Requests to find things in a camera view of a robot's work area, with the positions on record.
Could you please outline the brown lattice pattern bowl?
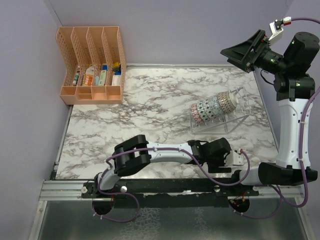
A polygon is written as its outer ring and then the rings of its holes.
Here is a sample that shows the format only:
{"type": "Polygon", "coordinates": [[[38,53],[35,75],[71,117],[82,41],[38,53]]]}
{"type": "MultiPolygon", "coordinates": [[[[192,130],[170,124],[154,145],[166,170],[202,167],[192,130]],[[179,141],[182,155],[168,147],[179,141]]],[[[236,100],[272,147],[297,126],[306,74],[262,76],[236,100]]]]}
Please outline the brown lattice pattern bowl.
{"type": "Polygon", "coordinates": [[[239,104],[238,97],[232,92],[220,92],[217,98],[220,107],[226,115],[233,112],[239,104]]]}

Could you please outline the red diamond pattern bowl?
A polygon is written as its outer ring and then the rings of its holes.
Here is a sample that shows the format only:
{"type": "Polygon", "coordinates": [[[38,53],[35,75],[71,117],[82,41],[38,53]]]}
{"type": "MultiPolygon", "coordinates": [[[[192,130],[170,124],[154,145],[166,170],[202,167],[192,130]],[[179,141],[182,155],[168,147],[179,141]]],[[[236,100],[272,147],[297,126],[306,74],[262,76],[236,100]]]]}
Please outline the red diamond pattern bowl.
{"type": "Polygon", "coordinates": [[[215,116],[223,117],[225,115],[225,112],[223,111],[217,96],[213,96],[209,99],[209,105],[215,116]]]}

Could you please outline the pink pattern bowl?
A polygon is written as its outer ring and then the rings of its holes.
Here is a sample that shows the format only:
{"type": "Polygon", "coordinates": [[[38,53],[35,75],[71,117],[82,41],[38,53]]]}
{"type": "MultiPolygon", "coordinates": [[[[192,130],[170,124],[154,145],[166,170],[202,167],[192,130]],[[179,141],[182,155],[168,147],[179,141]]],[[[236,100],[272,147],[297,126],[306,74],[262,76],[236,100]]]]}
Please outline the pink pattern bowl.
{"type": "Polygon", "coordinates": [[[207,116],[211,119],[211,120],[214,120],[216,119],[216,115],[213,113],[213,110],[209,104],[209,100],[208,99],[204,99],[203,100],[203,107],[204,107],[204,110],[205,110],[205,113],[207,114],[207,116]]]}

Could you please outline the blue diamond dot bowl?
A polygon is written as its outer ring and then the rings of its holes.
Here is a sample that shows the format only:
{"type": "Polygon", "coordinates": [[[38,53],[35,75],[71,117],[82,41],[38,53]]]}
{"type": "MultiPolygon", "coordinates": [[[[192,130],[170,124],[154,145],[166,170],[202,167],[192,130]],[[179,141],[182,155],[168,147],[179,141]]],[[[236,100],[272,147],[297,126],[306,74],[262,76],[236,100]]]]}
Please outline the blue diamond dot bowl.
{"type": "Polygon", "coordinates": [[[207,115],[207,113],[205,111],[204,104],[203,104],[202,100],[197,103],[197,111],[198,111],[198,113],[200,115],[200,118],[204,122],[207,122],[209,120],[209,116],[207,115]]]}

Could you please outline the blue triangle pattern bowl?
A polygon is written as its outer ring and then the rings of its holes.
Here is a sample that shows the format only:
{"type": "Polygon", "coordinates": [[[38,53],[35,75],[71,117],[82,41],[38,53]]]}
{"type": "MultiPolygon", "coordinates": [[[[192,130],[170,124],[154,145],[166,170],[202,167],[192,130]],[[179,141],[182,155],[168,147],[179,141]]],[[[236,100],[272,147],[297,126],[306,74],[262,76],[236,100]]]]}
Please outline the blue triangle pattern bowl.
{"type": "Polygon", "coordinates": [[[192,117],[195,121],[195,124],[196,125],[200,125],[203,120],[201,118],[201,115],[198,111],[198,107],[197,107],[197,104],[196,103],[193,103],[191,106],[190,106],[190,110],[191,110],[191,114],[192,114],[192,117]]]}

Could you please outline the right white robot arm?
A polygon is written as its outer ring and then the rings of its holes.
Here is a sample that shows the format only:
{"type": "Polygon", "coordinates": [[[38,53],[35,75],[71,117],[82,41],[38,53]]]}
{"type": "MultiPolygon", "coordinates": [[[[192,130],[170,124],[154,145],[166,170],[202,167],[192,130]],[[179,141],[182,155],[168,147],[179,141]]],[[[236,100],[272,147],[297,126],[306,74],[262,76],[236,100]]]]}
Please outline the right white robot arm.
{"type": "Polygon", "coordinates": [[[271,49],[264,30],[235,46],[221,50],[227,62],[249,73],[260,68],[274,75],[273,87],[280,114],[280,144],[274,163],[262,162],[249,172],[240,171],[229,189],[240,196],[248,186],[298,186],[314,182],[308,151],[308,120],[316,84],[307,74],[320,49],[319,38],[309,32],[296,33],[283,55],[271,49]]]}

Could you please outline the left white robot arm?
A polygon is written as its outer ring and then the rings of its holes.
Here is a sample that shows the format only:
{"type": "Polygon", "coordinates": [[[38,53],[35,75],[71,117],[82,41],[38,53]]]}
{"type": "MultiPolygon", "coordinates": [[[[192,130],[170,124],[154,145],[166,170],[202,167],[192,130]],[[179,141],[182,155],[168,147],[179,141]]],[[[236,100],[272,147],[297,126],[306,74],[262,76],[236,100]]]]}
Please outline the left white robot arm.
{"type": "Polygon", "coordinates": [[[146,140],[144,134],[136,135],[114,147],[107,158],[107,169],[95,176],[93,191],[106,197],[121,177],[132,176],[149,164],[173,162],[182,165],[207,164],[210,173],[225,165],[232,149],[223,137],[212,142],[189,140],[179,144],[161,144],[146,140]]]}

